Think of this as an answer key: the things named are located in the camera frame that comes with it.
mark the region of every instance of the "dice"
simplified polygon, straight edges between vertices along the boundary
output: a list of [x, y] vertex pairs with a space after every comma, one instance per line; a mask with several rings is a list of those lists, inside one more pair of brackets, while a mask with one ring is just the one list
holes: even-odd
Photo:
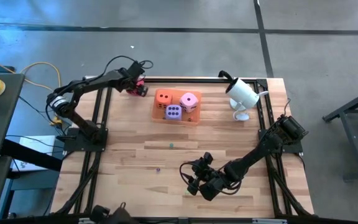
[[185, 110], [187, 113], [192, 112], [196, 109], [198, 104], [197, 97], [192, 93], [185, 93], [180, 98], [180, 106]]
[[172, 93], [168, 90], [159, 90], [155, 93], [155, 106], [160, 109], [167, 108], [171, 104]]
[[181, 121], [181, 108], [179, 105], [169, 105], [165, 110], [165, 119]]

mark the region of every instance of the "orange container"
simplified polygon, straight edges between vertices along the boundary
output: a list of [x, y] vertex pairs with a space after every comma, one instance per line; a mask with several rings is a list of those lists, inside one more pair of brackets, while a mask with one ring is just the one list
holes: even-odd
[[[198, 106], [191, 113], [181, 111], [181, 121], [164, 119], [165, 108], [168, 105], [179, 105], [180, 98], [185, 93], [192, 93], [198, 99]], [[152, 121], [165, 124], [180, 124], [187, 126], [196, 126], [200, 122], [201, 113], [201, 93], [198, 91], [185, 91], [159, 88], [155, 91], [154, 104], [152, 108]]]

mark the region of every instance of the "wooden tabletop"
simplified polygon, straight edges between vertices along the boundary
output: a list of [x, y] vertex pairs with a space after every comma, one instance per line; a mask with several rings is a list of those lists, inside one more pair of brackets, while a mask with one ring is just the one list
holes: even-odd
[[[178, 171], [181, 163], [198, 159], [207, 151], [214, 157], [211, 166], [218, 168], [252, 150], [257, 145], [257, 131], [260, 129], [256, 108], [249, 110], [250, 120], [234, 121], [225, 94], [227, 84], [147, 85], [149, 92], [144, 98], [113, 91], [107, 123], [108, 145], [102, 153], [94, 205], [114, 211], [121, 202], [126, 202], [126, 209], [133, 217], [274, 217], [264, 159], [249, 169], [237, 194], [219, 194], [211, 202], [203, 199], [200, 193], [192, 196], [186, 192], [187, 186]], [[189, 127], [152, 122], [151, 109], [157, 88], [202, 92], [200, 124]], [[269, 78], [268, 88], [274, 117], [277, 118], [287, 102], [283, 79]], [[96, 92], [83, 95], [76, 108], [85, 119], [92, 117], [95, 98]], [[63, 161], [53, 212], [61, 208], [76, 189], [83, 158], [84, 152], [75, 152]], [[302, 206], [313, 213], [300, 159], [284, 154], [282, 160], [288, 187]], [[190, 168], [184, 171], [192, 173]], [[284, 211], [281, 190], [277, 192], [280, 208]], [[87, 197], [88, 188], [82, 209]]]

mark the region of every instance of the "concrete floor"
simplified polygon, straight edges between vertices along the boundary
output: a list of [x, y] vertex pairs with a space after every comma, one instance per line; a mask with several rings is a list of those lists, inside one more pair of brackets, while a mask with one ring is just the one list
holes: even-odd
[[[358, 30], [358, 1], [259, 0], [266, 29]], [[258, 28], [251, 0], [0, 0], [0, 22], [61, 26]], [[315, 213], [358, 220], [356, 160], [342, 124], [321, 117], [358, 95], [358, 35], [267, 35], [274, 77], [285, 80], [291, 111], [310, 133], [303, 140], [306, 175]], [[56, 65], [63, 83], [99, 74], [109, 58], [152, 60], [148, 75], [266, 77], [259, 34], [152, 32], [42, 32], [0, 30], [0, 62], [18, 69], [37, 62]], [[126, 67], [120, 60], [111, 68]], [[28, 73], [56, 87], [51, 68]], [[22, 97], [43, 108], [47, 90], [25, 84]], [[19, 102], [10, 134], [54, 134], [42, 117]], [[15, 203], [21, 203], [15, 195]], [[37, 198], [33, 197], [34, 206]], [[47, 203], [40, 202], [39, 210]], [[26, 211], [13, 212], [29, 215]]]

